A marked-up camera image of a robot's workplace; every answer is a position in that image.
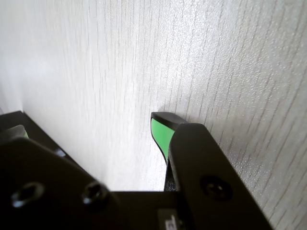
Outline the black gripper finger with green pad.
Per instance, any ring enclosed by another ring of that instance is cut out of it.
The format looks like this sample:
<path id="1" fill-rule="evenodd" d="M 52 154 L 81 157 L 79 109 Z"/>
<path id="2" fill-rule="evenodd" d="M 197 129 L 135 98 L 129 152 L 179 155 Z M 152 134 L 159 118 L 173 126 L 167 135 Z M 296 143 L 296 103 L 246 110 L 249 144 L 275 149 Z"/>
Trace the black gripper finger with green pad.
<path id="1" fill-rule="evenodd" d="M 3 230 L 123 230 L 109 190 L 78 166 L 29 139 L 23 126 L 0 134 Z"/>
<path id="2" fill-rule="evenodd" d="M 170 112 L 153 112 L 151 134 L 172 172 L 188 230 L 271 228 L 203 124 Z"/>

